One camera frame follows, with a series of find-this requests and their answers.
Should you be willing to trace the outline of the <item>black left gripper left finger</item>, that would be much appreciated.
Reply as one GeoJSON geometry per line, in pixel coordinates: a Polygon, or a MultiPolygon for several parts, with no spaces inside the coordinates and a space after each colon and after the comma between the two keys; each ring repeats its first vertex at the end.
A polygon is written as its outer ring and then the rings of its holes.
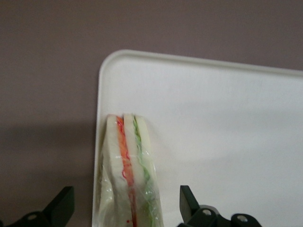
{"type": "Polygon", "coordinates": [[[74,187],[65,186],[42,210],[30,212],[10,227],[65,227],[74,213],[74,187]]]}

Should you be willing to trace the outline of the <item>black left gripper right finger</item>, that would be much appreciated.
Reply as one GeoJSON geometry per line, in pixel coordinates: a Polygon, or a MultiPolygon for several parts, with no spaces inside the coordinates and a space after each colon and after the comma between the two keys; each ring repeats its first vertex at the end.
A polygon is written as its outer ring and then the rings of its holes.
{"type": "Polygon", "coordinates": [[[251,215],[236,213],[224,218],[212,206],[198,204],[188,185],[180,186],[179,209],[183,222],[180,227],[259,227],[261,224],[251,215]]]}

